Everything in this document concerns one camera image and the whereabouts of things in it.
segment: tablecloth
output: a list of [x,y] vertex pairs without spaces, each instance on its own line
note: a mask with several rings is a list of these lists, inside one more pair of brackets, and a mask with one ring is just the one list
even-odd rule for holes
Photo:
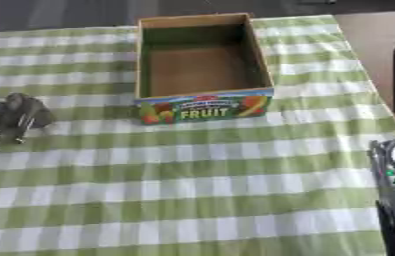
[[384,254],[366,150],[394,117],[332,16],[253,24],[267,114],[159,126],[130,118],[134,27],[0,33],[0,99],[57,117],[0,146],[0,255]]

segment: gray plush toy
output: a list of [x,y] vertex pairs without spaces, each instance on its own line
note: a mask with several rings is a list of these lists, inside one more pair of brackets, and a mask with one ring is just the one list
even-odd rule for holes
[[43,128],[54,122],[54,116],[40,100],[23,93],[9,94],[0,102],[0,139],[4,132],[14,132],[15,142],[24,143],[31,128]]

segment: open cardboard box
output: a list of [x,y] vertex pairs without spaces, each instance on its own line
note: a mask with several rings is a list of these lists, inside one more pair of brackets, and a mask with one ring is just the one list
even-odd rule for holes
[[138,53],[144,124],[260,116],[273,95],[248,14],[141,19]]

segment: dark background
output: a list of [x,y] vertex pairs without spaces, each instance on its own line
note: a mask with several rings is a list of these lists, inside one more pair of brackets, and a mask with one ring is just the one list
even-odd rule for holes
[[0,31],[133,25],[141,17],[249,12],[255,17],[395,11],[395,0],[0,0]]

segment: box label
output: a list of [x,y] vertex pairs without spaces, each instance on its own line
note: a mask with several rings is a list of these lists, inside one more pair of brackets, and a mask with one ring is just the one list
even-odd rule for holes
[[267,111],[273,89],[214,95],[182,96],[136,101],[144,124],[232,119],[261,116]]

